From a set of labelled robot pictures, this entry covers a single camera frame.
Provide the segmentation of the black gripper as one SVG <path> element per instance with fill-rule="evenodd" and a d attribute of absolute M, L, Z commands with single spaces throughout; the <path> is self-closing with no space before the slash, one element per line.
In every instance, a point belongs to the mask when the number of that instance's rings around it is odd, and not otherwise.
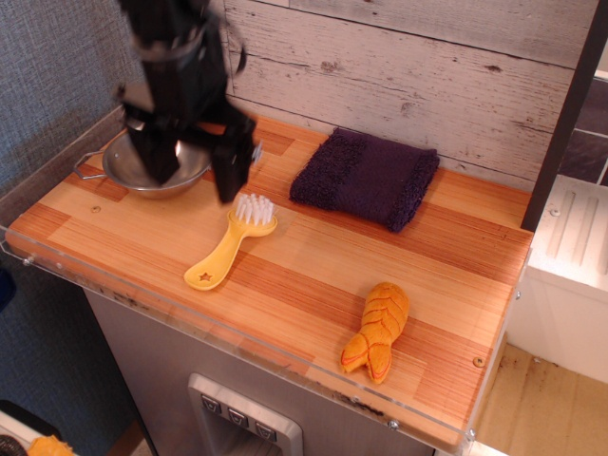
<path fill-rule="evenodd" d="M 134 29 L 132 47 L 145 76 L 141 84 L 121 85 L 116 98 L 123 104 L 127 128 L 148 176 L 163 185 L 180 169 L 177 137 L 190 143 L 210 141 L 196 129 L 199 122 L 223 124 L 224 133 L 212 152 L 218 197 L 232 202 L 247 183 L 257 147 L 256 123 L 226 98 L 228 73 L 218 28 Z"/>

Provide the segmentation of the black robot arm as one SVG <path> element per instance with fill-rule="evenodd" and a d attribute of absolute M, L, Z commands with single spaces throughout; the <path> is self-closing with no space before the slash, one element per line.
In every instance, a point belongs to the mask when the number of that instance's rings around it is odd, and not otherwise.
<path fill-rule="evenodd" d="M 206 1 L 122 1 L 142 63 L 144 102 L 133 86 L 117 97 L 148 176 L 166 183 L 179 169 L 177 143 L 211 155 L 218 197 L 235 199 L 254 160 L 256 122 L 227 99 L 218 16 Z"/>

